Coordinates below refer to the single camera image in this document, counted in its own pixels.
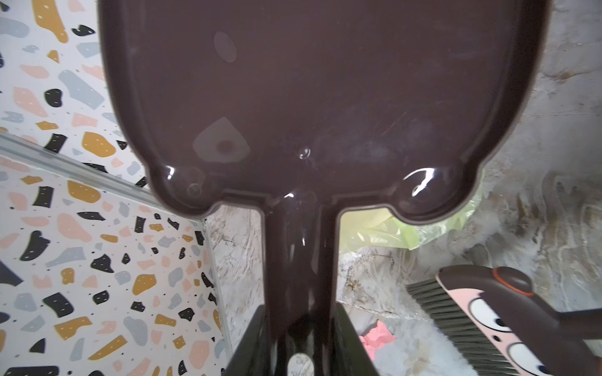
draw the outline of terrazzo pattern wall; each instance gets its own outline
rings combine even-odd
[[[0,206],[0,375],[221,374],[200,225],[2,157]]]
[[[1,0],[0,129],[145,186],[113,113],[94,0]]]

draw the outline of hand brush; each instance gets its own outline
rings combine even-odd
[[[557,312],[508,267],[455,265],[409,294],[480,376],[600,376],[583,341],[602,338],[602,309]]]

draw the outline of plastic wrapper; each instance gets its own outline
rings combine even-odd
[[[473,198],[445,220],[423,226],[405,224],[387,208],[350,211],[341,217],[339,253],[358,251],[369,245],[415,249],[451,230],[461,230],[481,202],[479,187]]]

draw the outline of black pupil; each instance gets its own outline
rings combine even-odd
[[[551,375],[550,371],[548,371],[548,369],[544,365],[538,366],[537,368],[541,373]]]

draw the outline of cartoon face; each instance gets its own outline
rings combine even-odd
[[[521,376],[548,376],[551,373],[521,339],[506,326],[493,309],[480,297],[478,289],[455,289],[447,293],[491,341],[500,354]]]

